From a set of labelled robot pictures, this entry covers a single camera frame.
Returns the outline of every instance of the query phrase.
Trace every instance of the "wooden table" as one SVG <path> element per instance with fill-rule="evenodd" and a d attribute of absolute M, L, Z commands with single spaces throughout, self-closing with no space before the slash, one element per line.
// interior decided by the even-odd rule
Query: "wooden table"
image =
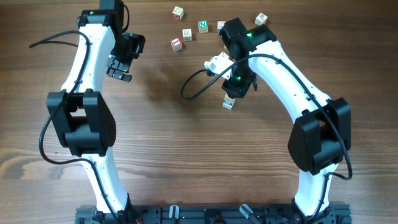
<path fill-rule="evenodd" d="M 0 5 L 0 223 L 73 223 L 75 209 L 95 197 L 80 164 L 42 160 L 38 137 L 49 115 L 47 93 L 58 91 L 76 48 L 28 45 L 77 29 L 83 9 L 97 0 L 7 0 Z M 354 177 L 333 179 L 330 200 L 349 203 L 354 223 L 398 220 L 398 4 L 396 1 L 136 1 L 129 32 L 145 35 L 133 61 L 132 82 L 106 77 L 103 95 L 118 126 L 114 155 L 135 205 L 289 203 L 298 169 L 287 141 L 292 122 L 262 81 L 233 110 L 223 108 L 221 81 L 193 101 L 180 88 L 203 62 L 223 51 L 217 21 L 256 16 L 269 27 L 299 69 L 333 98 L 352 107 Z M 172 19 L 174 6 L 182 21 Z M 206 19 L 209 33 L 199 34 Z M 170 40 L 191 28 L 194 41 L 174 52 Z M 72 35 L 62 40 L 77 43 Z M 199 76 L 193 93 L 210 81 Z M 47 154 L 69 159 L 52 125 Z M 342 163 L 338 169 L 346 174 Z"/>

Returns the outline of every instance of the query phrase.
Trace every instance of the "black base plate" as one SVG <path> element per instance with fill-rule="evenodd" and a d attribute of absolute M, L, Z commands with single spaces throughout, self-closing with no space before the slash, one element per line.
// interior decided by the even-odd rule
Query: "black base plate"
<path fill-rule="evenodd" d="M 205 224 L 205 213 L 209 209 L 217 209 L 227 224 L 253 224 L 239 211 L 239 207 L 180 207 L 178 219 L 169 218 L 169 207 L 134 206 L 141 216 L 142 224 Z M 265 207 L 251 207 L 254 216 L 263 224 L 294 224 L 303 223 L 293 218 L 291 204 L 267 205 Z M 328 207 L 328 215 L 314 224 L 352 224 L 349 205 L 333 205 Z M 76 224 L 99 224 L 92 220 L 95 207 L 78 209 Z"/>

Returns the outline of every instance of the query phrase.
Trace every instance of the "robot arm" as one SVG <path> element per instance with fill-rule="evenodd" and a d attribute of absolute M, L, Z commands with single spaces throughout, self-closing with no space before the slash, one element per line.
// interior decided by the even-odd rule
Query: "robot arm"
<path fill-rule="evenodd" d="M 66 96 L 69 100 L 53 118 L 58 139 L 63 147 L 68 147 L 71 154 L 90 160 L 98 171 L 111 208 L 118 215 L 129 216 L 131 203 L 123 187 L 113 157 L 112 146 L 116 139 L 116 123 L 101 96 L 104 76 L 129 82 L 128 72 L 131 62 L 142 53 L 145 38 L 137 34 L 122 34 L 123 7 L 120 0 L 101 1 L 99 9 L 83 11 L 78 19 L 80 32 L 90 40 L 90 52 L 78 88 L 70 93 L 77 75 L 83 65 L 86 54 L 86 40 L 80 37 L 78 50 L 70 74 L 62 85 L 60 93 L 49 93 L 47 108 L 50 113 Z M 71 112 L 84 109 L 86 116 L 72 116 Z M 81 162 L 85 168 L 97 205 L 98 220 L 113 218 L 98 185 L 98 180 L 91 165 Z"/>
<path fill-rule="evenodd" d="M 332 101 L 309 82 L 300 70 L 289 60 L 276 36 L 266 27 L 259 26 L 247 31 L 241 21 L 233 19 L 224 25 L 220 32 L 230 56 L 238 61 L 249 55 L 267 54 L 283 61 L 294 71 L 302 83 L 310 90 L 320 106 L 328 112 L 340 135 L 350 147 L 350 108 L 344 99 Z M 224 57 L 213 57 L 205 62 L 205 68 L 221 74 L 233 64 Z M 266 57 L 251 57 L 224 73 L 223 89 L 230 98 L 245 96 L 251 83 L 259 75 L 284 104 L 294 123 L 289 139 L 289 152 L 300 168 L 298 191 L 294 205 L 303 219 L 309 219 L 317 210 L 322 199 L 325 175 L 334 172 L 342 161 L 339 142 L 331 135 L 327 124 L 320 126 L 322 115 L 318 106 L 306 94 L 296 78 L 279 61 Z M 320 212 L 329 206 L 328 191 L 331 178 L 326 182 L 325 199 Z"/>

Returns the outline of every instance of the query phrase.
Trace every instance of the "white cube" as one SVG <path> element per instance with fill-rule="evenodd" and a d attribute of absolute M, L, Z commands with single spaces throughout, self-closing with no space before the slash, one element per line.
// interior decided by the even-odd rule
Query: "white cube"
<path fill-rule="evenodd" d="M 178 51 L 178 50 L 182 49 L 182 42 L 178 37 L 176 39 L 171 40 L 170 42 L 172 44 L 172 48 L 174 51 Z"/>
<path fill-rule="evenodd" d="M 199 33 L 205 33 L 205 32 L 207 32 L 207 28 L 208 28 L 208 24 L 207 24 L 207 21 L 199 21 L 199 23 L 198 23 L 198 26 L 199 26 Z"/>
<path fill-rule="evenodd" d="M 191 29 L 184 29 L 184 30 L 182 30 L 182 40 L 183 40 L 183 41 L 190 41 L 190 40 L 192 40 L 192 31 L 191 31 Z"/>
<path fill-rule="evenodd" d="M 232 107 L 234 106 L 235 103 L 235 99 L 231 99 L 228 94 L 225 94 L 224 96 L 224 102 L 223 102 L 223 107 L 227 108 L 227 109 L 232 109 Z"/>
<path fill-rule="evenodd" d="M 256 21 L 254 23 L 257 24 L 257 25 L 263 25 L 263 24 L 265 24 L 267 22 L 267 18 L 268 17 L 266 15 L 264 15 L 263 13 L 260 13 L 257 16 Z"/>
<path fill-rule="evenodd" d="M 221 28 L 223 28 L 225 21 L 218 21 L 217 22 L 217 33 L 220 34 Z"/>
<path fill-rule="evenodd" d="M 182 16 L 184 15 L 184 9 L 180 8 L 178 6 L 174 7 L 173 10 L 173 18 L 174 19 L 178 19 L 178 20 L 182 20 Z"/>
<path fill-rule="evenodd" d="M 229 55 L 226 54 L 225 52 L 222 52 L 222 53 L 219 55 L 219 57 L 223 57 L 223 58 L 229 59 Z"/>

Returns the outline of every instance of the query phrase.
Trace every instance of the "wood grain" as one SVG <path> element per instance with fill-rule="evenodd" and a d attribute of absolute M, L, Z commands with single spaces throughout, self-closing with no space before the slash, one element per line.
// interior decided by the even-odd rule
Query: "wood grain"
<path fill-rule="evenodd" d="M 2 1 L 0 6 L 0 223 L 72 223 L 75 209 L 95 204 L 79 164 L 53 166 L 38 152 L 48 116 L 45 98 L 66 80 L 75 48 L 27 46 L 76 29 L 94 0 Z M 184 8 L 173 20 L 174 6 Z M 136 205 L 287 203 L 298 169 L 287 151 L 292 123 L 264 82 L 234 109 L 222 108 L 216 83 L 193 101 L 180 87 L 223 51 L 216 22 L 240 17 L 248 28 L 261 12 L 292 61 L 319 89 L 352 107 L 354 178 L 333 179 L 332 202 L 349 203 L 354 223 L 398 220 L 398 4 L 396 1 L 128 1 L 130 32 L 145 35 L 131 83 L 106 78 L 104 98 L 116 118 L 115 160 Z M 210 32 L 199 34 L 207 19 Z M 170 40 L 191 28 L 193 42 L 174 52 Z M 76 36 L 61 38 L 77 42 Z M 198 77 L 190 93 L 207 82 Z M 70 158 L 53 127 L 47 154 Z M 339 171 L 345 173 L 340 165 Z"/>

